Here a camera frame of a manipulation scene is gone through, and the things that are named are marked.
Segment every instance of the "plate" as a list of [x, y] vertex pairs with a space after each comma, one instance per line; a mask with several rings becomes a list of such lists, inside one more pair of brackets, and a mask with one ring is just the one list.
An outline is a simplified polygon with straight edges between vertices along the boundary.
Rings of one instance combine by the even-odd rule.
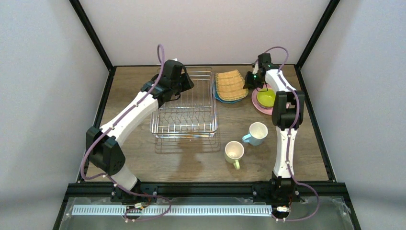
[[[268, 89], [269, 89], [269, 90], [272, 90], [272, 89], [271, 89], [271, 86], [270, 86], [269, 84], [267, 84], [267, 86], [268, 86]], [[252, 95], [251, 95], [251, 100], [252, 100], [252, 103], [254, 104], [254, 107], [255, 107], [256, 109], [258, 109], [260, 112], [264, 113], [264, 114], [272, 115], [272, 110], [273, 110], [273, 108], [272, 108], [272, 107], [271, 107], [271, 108], [263, 108], [263, 107], [258, 103], [257, 95], [258, 95], [258, 91], [257, 91], [257, 90], [254, 90], [254, 91], [252, 92]]]
[[238, 99], [238, 100], [235, 100], [235, 101], [224, 101], [224, 100], [222, 100], [222, 99], [218, 96], [216, 84], [214, 84], [214, 92], [215, 92], [215, 98], [216, 98], [216, 100], [218, 100], [218, 101], [220, 101], [220, 102], [223, 102], [223, 103], [234, 104], [234, 103], [239, 102], [239, 101], [242, 100], [242, 99]]

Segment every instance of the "white wall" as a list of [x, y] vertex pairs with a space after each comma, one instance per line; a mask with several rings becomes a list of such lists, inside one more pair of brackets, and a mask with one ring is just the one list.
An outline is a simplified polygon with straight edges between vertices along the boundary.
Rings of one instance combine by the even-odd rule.
[[0, 1], [0, 229], [51, 229], [108, 72], [69, 1]]
[[303, 68], [362, 229], [406, 225], [406, 2], [341, 1]]
[[[296, 63], [328, 0], [82, 0], [114, 65], [158, 64], [156, 46], [185, 64], [252, 63], [272, 46]], [[285, 53], [272, 53], [282, 63]]]

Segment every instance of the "green bowl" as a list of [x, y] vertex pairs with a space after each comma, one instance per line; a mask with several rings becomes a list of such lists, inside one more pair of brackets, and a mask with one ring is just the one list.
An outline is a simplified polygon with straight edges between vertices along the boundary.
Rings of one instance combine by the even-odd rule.
[[257, 100], [261, 106], [271, 108], [275, 103], [275, 92], [271, 89], [262, 89], [257, 93]]

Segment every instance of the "wire rack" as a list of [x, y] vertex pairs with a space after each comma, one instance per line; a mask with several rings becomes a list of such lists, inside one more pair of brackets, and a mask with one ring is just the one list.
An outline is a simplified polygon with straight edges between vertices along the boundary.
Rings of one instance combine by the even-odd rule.
[[213, 69], [186, 69], [194, 87], [152, 114], [150, 128], [157, 138], [212, 137], [217, 130]]

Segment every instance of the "glass panel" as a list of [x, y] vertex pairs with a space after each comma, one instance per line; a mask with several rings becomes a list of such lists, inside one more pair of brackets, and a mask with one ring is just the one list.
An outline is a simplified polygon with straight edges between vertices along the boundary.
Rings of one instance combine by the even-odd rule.
[[[70, 215], [74, 204], [110, 204], [107, 198], [87, 199], [77, 198], [70, 199], [67, 209], [61, 223], [61, 230], [111, 230], [111, 229], [128, 229], [145, 228], [145, 229], [166, 229], [166, 230], [190, 230], [190, 229], [278, 229], [278, 230], [314, 230], [314, 229], [329, 229], [329, 230], [352, 230], [353, 226], [350, 220], [349, 210], [344, 205], [340, 197], [321, 197], [321, 206], [318, 213], [312, 218], [300, 222], [276, 223], [271, 217], [207, 217], [207, 216], [164, 216], [152, 221], [125, 223], [120, 216], [72, 216]], [[316, 207], [316, 199], [314, 197], [307, 198], [306, 204], [294, 202], [292, 204], [292, 213], [290, 219], [301, 218], [309, 215]], [[196, 199], [186, 200], [179, 199], [179, 204], [196, 204]], [[222, 204], [243, 204], [250, 203], [244, 199], [228, 198]]]

